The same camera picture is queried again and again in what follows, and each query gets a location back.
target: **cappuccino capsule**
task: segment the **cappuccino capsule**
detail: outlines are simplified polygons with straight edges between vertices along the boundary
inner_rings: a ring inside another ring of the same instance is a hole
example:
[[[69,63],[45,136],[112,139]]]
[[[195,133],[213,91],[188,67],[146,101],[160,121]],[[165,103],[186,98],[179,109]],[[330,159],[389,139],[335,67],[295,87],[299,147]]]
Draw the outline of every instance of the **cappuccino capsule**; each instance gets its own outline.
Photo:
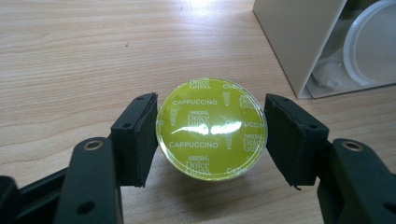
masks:
[[[232,179],[260,158],[267,123],[259,102],[244,88],[218,78],[177,87],[163,102],[156,134],[179,171],[197,179]]]

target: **wooden table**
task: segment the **wooden table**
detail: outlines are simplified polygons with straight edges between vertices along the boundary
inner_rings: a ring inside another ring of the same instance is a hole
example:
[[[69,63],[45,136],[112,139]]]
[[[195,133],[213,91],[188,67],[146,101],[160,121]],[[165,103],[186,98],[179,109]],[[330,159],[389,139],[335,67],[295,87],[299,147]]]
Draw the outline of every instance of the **wooden table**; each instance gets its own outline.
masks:
[[[253,0],[1,1],[0,175],[20,187],[66,167],[75,144],[107,136],[130,101],[159,105],[196,77],[226,78],[263,104],[289,97],[371,146],[396,172],[396,87],[296,100]],[[289,187],[267,151],[247,174],[203,182],[158,149],[144,189],[122,188],[126,223],[322,223],[317,186]]]

